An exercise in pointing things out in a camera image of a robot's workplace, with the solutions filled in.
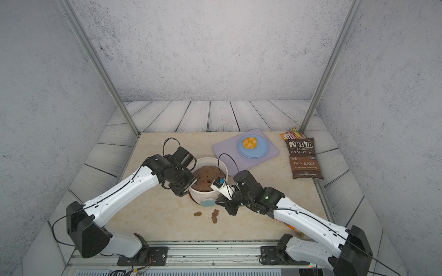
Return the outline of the teal scrub brush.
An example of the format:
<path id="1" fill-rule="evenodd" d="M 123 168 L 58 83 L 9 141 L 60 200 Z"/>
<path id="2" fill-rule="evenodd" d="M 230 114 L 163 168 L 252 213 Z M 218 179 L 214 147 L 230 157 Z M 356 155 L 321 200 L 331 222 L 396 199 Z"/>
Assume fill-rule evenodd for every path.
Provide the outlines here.
<path id="1" fill-rule="evenodd" d="M 216 205 L 216 202 L 214 199 L 209 198 L 209 199 L 201 201 L 200 205 L 203 207 L 213 207 Z"/>

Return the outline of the white ceramic pot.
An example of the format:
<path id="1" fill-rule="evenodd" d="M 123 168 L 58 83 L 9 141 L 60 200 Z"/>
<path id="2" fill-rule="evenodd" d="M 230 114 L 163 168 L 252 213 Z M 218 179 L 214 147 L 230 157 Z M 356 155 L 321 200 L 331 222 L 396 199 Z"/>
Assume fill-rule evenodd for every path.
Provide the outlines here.
<path id="1" fill-rule="evenodd" d="M 225 175 L 226 175 L 226 177 L 224 178 L 225 180 L 227 180 L 229 177 L 229 172 L 228 172 L 226 165 L 223 162 L 218 161 L 217 158 L 200 158 L 200 159 L 198 159 L 196 161 L 196 165 L 194 166 L 194 168 L 192 170 L 192 173 L 194 173 L 196 170 L 198 170 L 199 168 L 201 168 L 203 166 L 216 166 L 225 173 Z M 198 192 L 198 191 L 192 189 L 192 186 L 189 188 L 188 192 L 190 193 L 193 201 L 196 202 L 197 204 L 200 204 L 201 201 L 209 199 L 209 198 L 216 200 L 221 195 L 216 190 L 213 190 L 210 192 Z"/>

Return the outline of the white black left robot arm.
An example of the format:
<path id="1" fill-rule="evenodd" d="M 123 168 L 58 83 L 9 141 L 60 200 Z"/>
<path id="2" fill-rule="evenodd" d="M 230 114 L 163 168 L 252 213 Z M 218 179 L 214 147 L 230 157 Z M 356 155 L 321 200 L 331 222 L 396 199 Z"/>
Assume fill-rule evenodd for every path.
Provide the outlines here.
<path id="1" fill-rule="evenodd" d="M 133 237 L 111 233 L 105 226 L 126 205 L 158 185 L 168 184 L 167 189 L 175 195 L 186 195 L 197 181 L 190 164 L 196 165 L 196 158 L 179 146 L 174 154 L 146 158 L 136 172 L 103 194 L 68 205 L 63 218 L 72 246 L 83 258 L 113 254 L 126 262 L 146 259 L 149 245 L 144 238 L 137 233 Z"/>

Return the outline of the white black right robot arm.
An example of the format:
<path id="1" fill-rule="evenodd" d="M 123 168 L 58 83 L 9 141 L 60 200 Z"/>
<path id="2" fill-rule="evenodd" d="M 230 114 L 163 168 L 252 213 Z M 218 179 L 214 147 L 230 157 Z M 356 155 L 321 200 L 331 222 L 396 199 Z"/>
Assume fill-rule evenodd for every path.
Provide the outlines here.
<path id="1" fill-rule="evenodd" d="M 302 240 L 284 234 L 275 247 L 262 247 L 263 265 L 297 265 L 311 263 L 337 276 L 366 276 L 373 260 L 365 232 L 353 226 L 347 229 L 309 212 L 272 187 L 262 187 L 252 174 L 241 171 L 234 185 L 217 177 L 211 188 L 221 196 L 216 205 L 235 216 L 240 207 L 267 215 L 310 237 Z"/>

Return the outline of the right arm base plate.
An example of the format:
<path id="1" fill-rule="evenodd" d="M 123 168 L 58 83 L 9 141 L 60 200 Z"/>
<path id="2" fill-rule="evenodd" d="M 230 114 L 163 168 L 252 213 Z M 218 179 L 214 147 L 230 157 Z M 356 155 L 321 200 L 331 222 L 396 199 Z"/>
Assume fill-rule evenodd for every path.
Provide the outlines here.
<path id="1" fill-rule="evenodd" d="M 309 262 L 295 261 L 284 250 L 277 249 L 276 246 L 261 246 L 259 262 L 265 266 L 309 266 Z"/>

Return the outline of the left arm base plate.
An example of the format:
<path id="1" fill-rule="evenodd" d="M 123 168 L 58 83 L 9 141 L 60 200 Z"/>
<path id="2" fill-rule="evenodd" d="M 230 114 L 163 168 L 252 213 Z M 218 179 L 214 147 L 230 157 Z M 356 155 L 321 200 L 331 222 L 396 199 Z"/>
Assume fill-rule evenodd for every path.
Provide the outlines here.
<path id="1" fill-rule="evenodd" d="M 168 247 L 143 247 L 132 258 L 121 256 L 117 261 L 117 265 L 133 267 L 165 266 L 168 251 Z"/>

